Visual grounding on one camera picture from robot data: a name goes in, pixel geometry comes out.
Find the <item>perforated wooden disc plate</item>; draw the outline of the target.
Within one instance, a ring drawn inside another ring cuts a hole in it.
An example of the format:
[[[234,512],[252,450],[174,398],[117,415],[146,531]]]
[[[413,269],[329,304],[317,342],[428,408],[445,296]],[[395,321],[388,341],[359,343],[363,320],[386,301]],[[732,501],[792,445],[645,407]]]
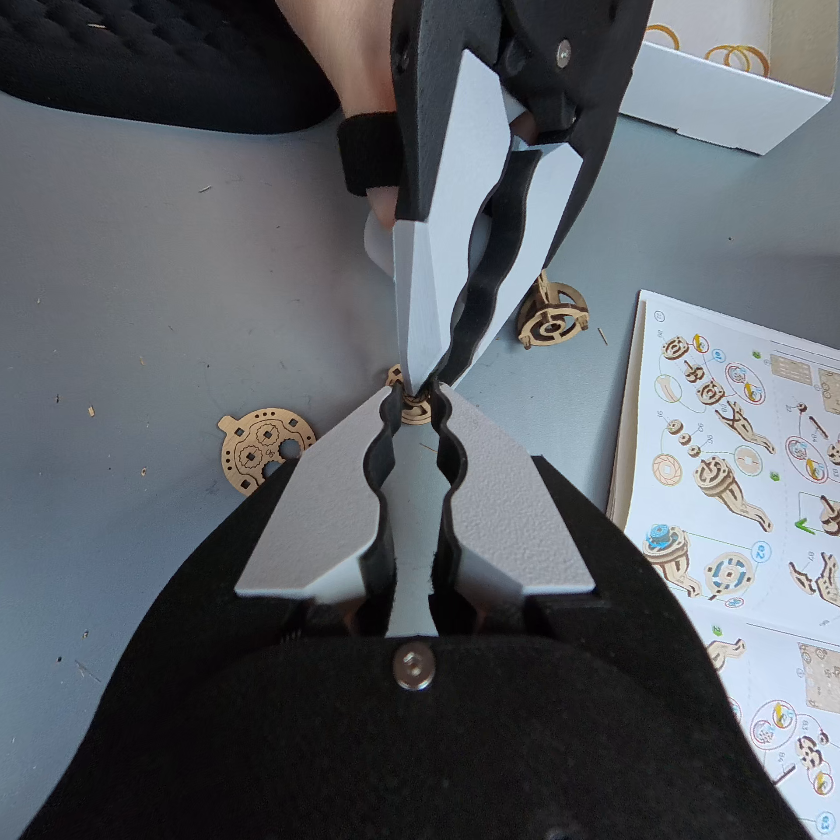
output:
[[[285,408],[268,407],[242,418],[223,416],[217,427],[225,433],[221,462],[229,483],[245,496],[252,495],[266,479],[266,467],[281,466],[286,459],[281,448],[286,442],[299,452],[316,442],[309,423]]]

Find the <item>group of tan rubber bands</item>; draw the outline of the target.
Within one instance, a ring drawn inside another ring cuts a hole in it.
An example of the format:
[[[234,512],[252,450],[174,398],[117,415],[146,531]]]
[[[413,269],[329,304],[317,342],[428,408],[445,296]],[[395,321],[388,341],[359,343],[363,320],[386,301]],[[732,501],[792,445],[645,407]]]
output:
[[[682,51],[676,31],[664,24],[651,24],[645,29],[645,39],[656,46]],[[703,60],[717,63],[724,67],[733,68],[745,73],[768,78],[770,77],[770,59],[754,45],[721,44],[709,47],[706,51],[697,53]]]

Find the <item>white cardboard box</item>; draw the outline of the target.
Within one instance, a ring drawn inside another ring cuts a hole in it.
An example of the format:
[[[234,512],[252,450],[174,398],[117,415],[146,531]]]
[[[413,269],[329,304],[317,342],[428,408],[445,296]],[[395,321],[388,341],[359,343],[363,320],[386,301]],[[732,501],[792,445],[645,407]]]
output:
[[[766,154],[831,101],[838,1],[655,1],[648,25],[675,30],[682,51],[645,39],[621,114],[691,139]],[[765,78],[697,53],[759,47]]]

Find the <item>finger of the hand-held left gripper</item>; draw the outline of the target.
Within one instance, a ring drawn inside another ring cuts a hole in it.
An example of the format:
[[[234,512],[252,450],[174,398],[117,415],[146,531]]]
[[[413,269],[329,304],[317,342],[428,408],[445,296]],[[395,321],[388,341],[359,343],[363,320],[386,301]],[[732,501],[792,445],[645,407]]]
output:
[[[527,146],[514,141],[491,199],[486,249],[469,279],[451,350],[437,373],[440,382],[457,385],[537,278],[581,163],[568,143]]]
[[[500,80],[464,49],[430,210],[393,229],[397,335],[410,394],[424,387],[449,349],[453,310],[469,278],[470,236],[510,144]]]

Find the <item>illustrated instruction booklet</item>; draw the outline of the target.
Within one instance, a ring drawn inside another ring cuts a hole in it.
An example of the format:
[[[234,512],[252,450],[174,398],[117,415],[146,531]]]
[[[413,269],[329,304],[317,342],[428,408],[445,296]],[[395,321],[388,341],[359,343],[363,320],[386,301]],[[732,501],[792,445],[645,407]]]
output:
[[[838,349],[642,290],[607,512],[775,789],[838,838]]]

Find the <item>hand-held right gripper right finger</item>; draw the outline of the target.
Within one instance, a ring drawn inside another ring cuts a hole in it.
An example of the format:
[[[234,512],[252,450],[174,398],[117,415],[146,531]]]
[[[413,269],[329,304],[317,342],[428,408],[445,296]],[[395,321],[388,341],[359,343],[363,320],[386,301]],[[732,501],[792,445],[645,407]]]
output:
[[[430,392],[444,497],[429,607],[440,634],[512,615],[533,595],[589,595],[595,582],[525,447],[448,385]]]

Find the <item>person's left hand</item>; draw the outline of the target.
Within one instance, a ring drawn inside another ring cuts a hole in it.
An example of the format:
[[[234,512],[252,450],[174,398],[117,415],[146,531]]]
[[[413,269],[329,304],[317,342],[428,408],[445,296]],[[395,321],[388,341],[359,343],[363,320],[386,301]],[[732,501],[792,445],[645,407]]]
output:
[[[395,223],[403,142],[392,78],[393,1],[277,1],[335,90],[339,148],[352,194],[366,194],[383,228]]]

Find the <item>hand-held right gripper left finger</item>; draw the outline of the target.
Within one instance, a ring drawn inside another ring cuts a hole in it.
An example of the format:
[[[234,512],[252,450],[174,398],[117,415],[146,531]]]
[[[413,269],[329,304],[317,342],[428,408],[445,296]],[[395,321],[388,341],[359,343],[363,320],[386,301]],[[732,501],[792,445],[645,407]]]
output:
[[[382,487],[402,409],[402,386],[382,387],[300,456],[237,595],[355,606],[363,634],[386,632],[396,560]]]

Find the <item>wooden wheel assembly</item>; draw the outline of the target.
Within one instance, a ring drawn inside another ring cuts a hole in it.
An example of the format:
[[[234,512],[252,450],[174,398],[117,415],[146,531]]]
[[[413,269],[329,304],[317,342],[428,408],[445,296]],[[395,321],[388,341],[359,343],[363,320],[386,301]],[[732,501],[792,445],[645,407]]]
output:
[[[530,348],[548,347],[572,339],[589,327],[584,297],[571,286],[550,281],[540,272],[518,313],[518,340]]]

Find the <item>small wooden gear assembly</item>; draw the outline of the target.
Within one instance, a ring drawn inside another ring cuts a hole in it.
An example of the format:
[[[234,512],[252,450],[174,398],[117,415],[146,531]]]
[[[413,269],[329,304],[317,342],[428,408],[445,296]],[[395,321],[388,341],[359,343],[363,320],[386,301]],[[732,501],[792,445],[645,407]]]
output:
[[[396,383],[403,384],[403,371],[402,366],[399,364],[395,364],[389,369],[385,385],[391,387]],[[403,394],[402,422],[404,424],[420,426],[430,423],[431,420],[432,410],[429,402],[429,390],[427,388],[415,396]]]

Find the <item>black padded cushion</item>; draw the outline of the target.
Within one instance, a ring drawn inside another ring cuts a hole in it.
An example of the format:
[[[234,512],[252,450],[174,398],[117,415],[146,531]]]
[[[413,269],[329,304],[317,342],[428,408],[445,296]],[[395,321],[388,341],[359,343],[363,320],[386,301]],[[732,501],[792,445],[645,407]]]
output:
[[[2,1],[1,88],[53,109],[229,133],[339,100],[273,1]]]

